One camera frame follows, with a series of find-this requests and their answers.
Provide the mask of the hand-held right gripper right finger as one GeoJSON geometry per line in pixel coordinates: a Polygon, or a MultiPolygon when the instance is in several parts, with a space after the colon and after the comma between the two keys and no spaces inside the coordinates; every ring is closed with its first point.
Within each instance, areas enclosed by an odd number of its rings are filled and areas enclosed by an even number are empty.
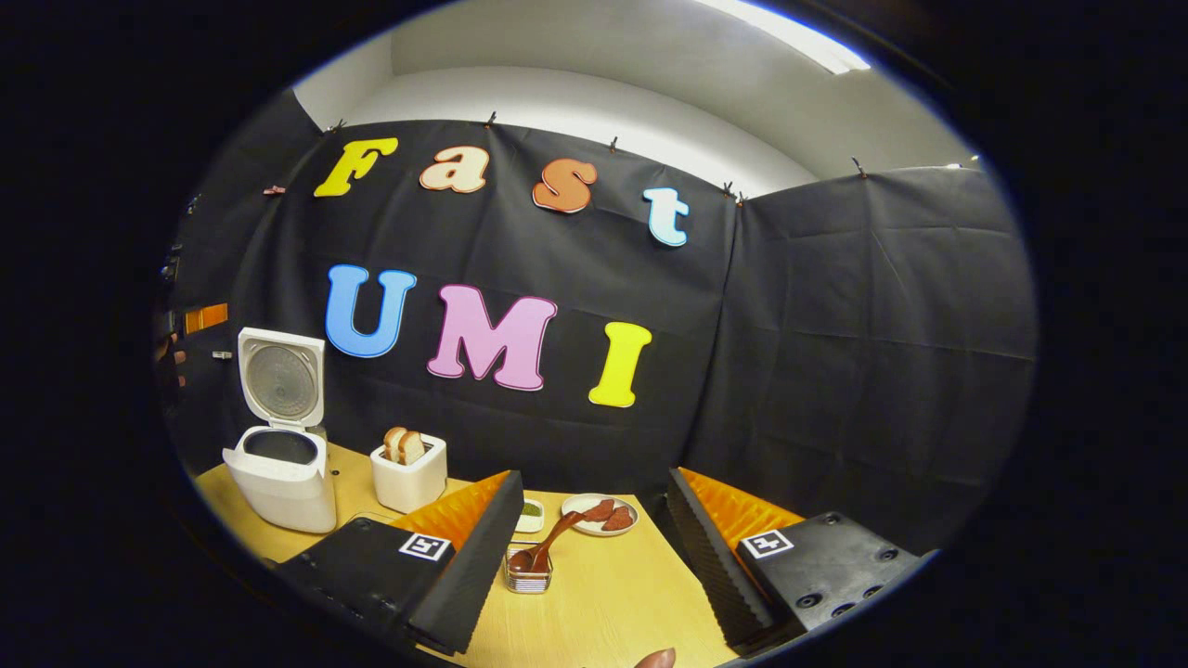
{"type": "Polygon", "coordinates": [[[678,467],[666,510],[734,650],[764,650],[866,609],[928,561],[838,511],[803,517],[678,467]]]}

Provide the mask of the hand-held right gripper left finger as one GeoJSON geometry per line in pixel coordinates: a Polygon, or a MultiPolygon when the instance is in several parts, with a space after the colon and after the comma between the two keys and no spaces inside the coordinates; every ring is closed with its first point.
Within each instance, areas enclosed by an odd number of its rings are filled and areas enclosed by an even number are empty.
{"type": "Polygon", "coordinates": [[[402,519],[349,519],[276,572],[387,644],[463,654],[522,504],[522,473],[505,470],[402,519]]]}

